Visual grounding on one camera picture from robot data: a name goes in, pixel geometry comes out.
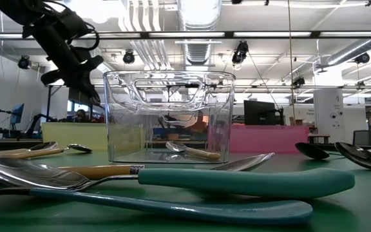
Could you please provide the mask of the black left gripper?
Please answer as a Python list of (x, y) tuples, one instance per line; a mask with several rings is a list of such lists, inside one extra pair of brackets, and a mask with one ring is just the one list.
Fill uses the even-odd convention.
[(87, 96), (93, 105), (100, 105), (90, 73), (102, 64), (103, 58), (99, 55), (91, 58), (89, 48), (71, 44), (90, 32), (91, 26), (82, 19), (31, 19), (23, 23), (23, 37), (32, 36), (45, 51), (47, 60), (57, 67), (41, 76), (43, 84), (62, 79), (67, 87)]

